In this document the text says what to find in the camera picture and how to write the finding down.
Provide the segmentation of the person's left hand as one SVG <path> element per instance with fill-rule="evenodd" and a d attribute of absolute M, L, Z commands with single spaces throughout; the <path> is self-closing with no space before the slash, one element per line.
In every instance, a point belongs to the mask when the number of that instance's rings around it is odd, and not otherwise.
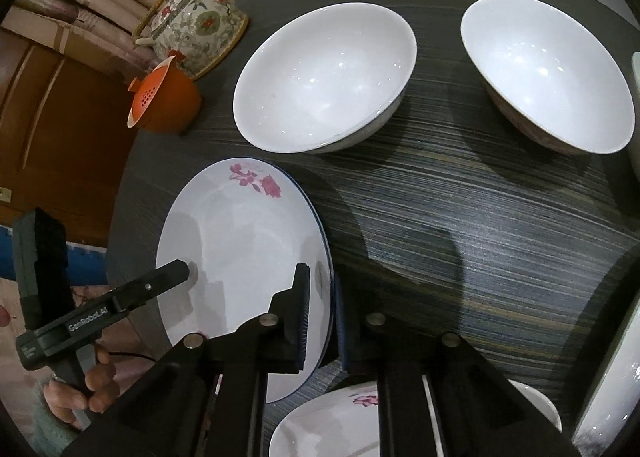
<path fill-rule="evenodd" d="M 81 367 L 69 363 L 55 364 L 53 376 L 42 393 L 50 412 L 58 420 L 80 429 L 82 422 L 77 413 L 102 414 L 113 405 L 120 394 L 120 386 L 115 381 L 116 368 L 111 355 L 101 344 L 93 344 L 90 351 L 93 366 L 82 373 Z"/>

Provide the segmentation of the teal fuzzy sleeve forearm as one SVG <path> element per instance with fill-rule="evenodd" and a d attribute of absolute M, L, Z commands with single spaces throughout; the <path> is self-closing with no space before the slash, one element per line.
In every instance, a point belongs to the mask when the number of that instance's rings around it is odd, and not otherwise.
<path fill-rule="evenodd" d="M 86 399 L 66 383 L 47 377 L 34 392 L 32 448 L 39 456 L 61 456 L 80 430 L 74 426 L 74 409 L 83 409 Z"/>

